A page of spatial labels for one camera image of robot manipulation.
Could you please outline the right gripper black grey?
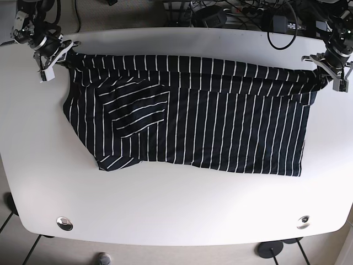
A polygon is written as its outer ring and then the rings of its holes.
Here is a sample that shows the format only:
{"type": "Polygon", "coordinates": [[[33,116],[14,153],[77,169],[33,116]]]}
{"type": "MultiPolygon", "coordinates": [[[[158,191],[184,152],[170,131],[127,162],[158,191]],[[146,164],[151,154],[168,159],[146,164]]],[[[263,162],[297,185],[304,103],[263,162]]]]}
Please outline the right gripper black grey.
{"type": "Polygon", "coordinates": [[[42,34],[33,41],[34,59],[39,67],[40,75],[54,75],[55,64],[67,69],[79,66],[80,54],[72,50],[80,45],[80,41],[63,40],[58,36],[42,34]]]}

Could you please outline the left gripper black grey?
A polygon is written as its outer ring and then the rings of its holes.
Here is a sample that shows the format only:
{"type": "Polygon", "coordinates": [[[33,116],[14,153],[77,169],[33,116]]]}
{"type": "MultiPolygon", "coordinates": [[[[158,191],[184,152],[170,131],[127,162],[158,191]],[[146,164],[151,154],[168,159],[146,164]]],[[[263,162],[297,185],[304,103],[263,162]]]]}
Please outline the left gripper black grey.
{"type": "Polygon", "coordinates": [[[322,69],[324,75],[330,76],[332,79],[348,80],[352,73],[352,61],[349,62],[351,55],[351,48],[339,51],[334,46],[328,46],[325,53],[302,56],[301,60],[313,62],[322,69]]]}

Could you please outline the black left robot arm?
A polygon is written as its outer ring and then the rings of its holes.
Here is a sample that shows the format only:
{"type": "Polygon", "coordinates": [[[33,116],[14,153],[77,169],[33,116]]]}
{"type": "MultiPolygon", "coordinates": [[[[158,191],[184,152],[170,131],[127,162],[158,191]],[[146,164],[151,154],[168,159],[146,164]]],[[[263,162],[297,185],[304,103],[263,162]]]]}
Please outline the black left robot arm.
{"type": "Polygon", "coordinates": [[[318,84],[313,90],[323,89],[333,82],[333,90],[347,92],[352,74],[352,6],[349,1],[296,1],[296,18],[310,34],[319,35],[325,51],[303,56],[317,66],[314,73],[318,84]]]}

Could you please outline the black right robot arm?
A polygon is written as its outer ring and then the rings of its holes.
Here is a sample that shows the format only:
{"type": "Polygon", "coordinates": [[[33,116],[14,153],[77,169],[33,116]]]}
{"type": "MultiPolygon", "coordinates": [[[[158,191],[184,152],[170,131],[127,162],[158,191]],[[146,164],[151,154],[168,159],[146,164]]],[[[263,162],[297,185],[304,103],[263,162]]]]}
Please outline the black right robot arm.
{"type": "Polygon", "coordinates": [[[17,13],[11,36],[16,43],[28,44],[43,82],[55,78],[53,66],[63,64],[79,41],[63,40],[61,1],[17,1],[17,13]]]}

